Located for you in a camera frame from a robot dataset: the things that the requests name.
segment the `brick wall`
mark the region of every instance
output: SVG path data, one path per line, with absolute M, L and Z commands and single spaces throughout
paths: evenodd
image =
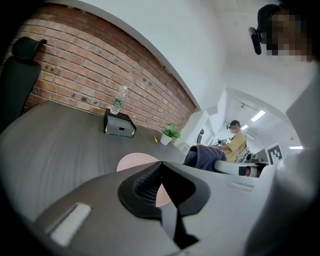
M 93 14 L 47 4 L 24 22 L 12 44 L 24 36 L 47 39 L 35 58 L 42 70 L 26 110 L 50 99 L 103 115 L 121 86 L 129 88 L 121 111 L 139 126 L 161 130 L 173 123 L 181 130 L 196 108 L 144 46 Z

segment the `desk surface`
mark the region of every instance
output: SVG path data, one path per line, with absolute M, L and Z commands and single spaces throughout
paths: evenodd
M 34 221 L 49 205 L 82 183 L 116 171 L 130 153 L 183 163 L 161 133 L 137 127 L 133 138 L 103 133 L 103 117 L 53 101 L 38 105 L 0 136 L 0 175 L 17 211 Z

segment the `fluorescent light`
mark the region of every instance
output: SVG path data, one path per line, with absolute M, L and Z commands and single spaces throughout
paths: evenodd
M 266 112 L 264 112 L 263 110 L 260 110 L 260 112 L 258 114 L 255 115 L 254 118 L 251 119 L 252 122 L 257 121 L 260 117 L 262 117 Z
M 291 150 L 303 150 L 304 148 L 302 146 L 290 146 Z
M 241 127 L 241 130 L 244 131 L 244 130 L 247 129 L 248 127 L 249 127 L 249 126 L 245 124 L 244 126 Z

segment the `green plant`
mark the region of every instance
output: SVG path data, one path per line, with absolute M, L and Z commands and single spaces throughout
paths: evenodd
M 170 138 L 180 138 L 181 135 L 178 132 L 176 126 L 173 123 L 168 123 L 168 128 L 164 128 L 162 132 Z

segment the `plastic bottle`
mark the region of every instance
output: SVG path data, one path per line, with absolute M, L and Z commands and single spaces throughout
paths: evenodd
M 114 115 L 117 115 L 124 105 L 124 100 L 126 98 L 126 93 L 127 93 L 128 88 L 126 86 L 123 86 L 117 96 L 114 99 L 114 103 L 110 109 L 110 112 Z

